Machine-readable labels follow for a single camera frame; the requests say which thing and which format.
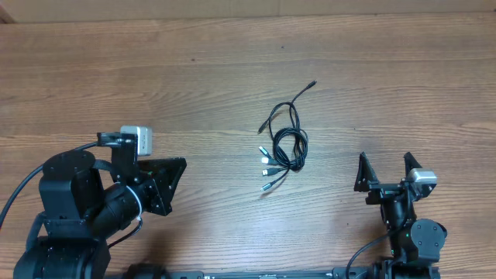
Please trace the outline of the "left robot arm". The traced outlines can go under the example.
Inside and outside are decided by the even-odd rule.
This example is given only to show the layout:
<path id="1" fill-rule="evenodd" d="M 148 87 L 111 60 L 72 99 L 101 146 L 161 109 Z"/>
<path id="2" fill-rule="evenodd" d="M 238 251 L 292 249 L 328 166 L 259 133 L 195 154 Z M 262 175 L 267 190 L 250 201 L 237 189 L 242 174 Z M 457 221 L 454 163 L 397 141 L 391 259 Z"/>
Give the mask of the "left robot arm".
<path id="1" fill-rule="evenodd" d="M 138 160 L 131 151 L 111 161 L 85 150 L 51 157 L 43 165 L 43 202 L 15 266 L 15 278 L 103 278 L 111 260 L 108 238 L 144 212 L 171 213 L 187 166 L 183 157 Z"/>

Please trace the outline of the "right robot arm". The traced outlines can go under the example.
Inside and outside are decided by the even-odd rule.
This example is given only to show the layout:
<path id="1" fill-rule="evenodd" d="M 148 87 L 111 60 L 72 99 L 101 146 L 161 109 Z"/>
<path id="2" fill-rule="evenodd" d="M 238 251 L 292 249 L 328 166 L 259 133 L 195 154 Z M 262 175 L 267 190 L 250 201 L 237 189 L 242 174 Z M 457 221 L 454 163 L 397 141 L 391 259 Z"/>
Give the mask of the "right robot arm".
<path id="1" fill-rule="evenodd" d="M 386 234 L 360 248 L 350 258 L 346 278 L 439 278 L 433 264 L 439 262 L 447 229 L 431 219 L 418 219 L 414 203 L 428 197 L 437 185 L 433 170 L 424 168 L 407 152 L 404 155 L 405 177 L 398 183 L 381 183 L 365 153 L 359 157 L 359 167 L 353 190 L 367 194 L 368 205 L 379 205 Z M 391 256 L 374 263 L 363 274 L 352 275 L 351 265 L 365 250 L 388 240 Z"/>

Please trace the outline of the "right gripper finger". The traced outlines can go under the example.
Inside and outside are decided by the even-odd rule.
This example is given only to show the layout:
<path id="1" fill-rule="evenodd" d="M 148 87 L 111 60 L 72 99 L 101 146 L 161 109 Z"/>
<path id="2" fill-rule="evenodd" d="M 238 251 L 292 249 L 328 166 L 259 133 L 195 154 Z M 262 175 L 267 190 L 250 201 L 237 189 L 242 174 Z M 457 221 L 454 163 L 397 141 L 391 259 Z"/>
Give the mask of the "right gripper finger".
<path id="1" fill-rule="evenodd" d="M 414 156 L 410 153 L 407 152 L 404 155 L 404 161 L 405 161 L 405 175 L 408 176 L 411 170 L 416 169 L 416 168 L 422 168 L 420 163 L 414 158 Z"/>
<path id="2" fill-rule="evenodd" d="M 374 190 L 378 185 L 379 180 L 377 175 L 370 165 L 370 161 L 368 160 L 366 153 L 362 152 L 359 157 L 359 167 L 353 190 L 358 192 L 368 192 Z"/>

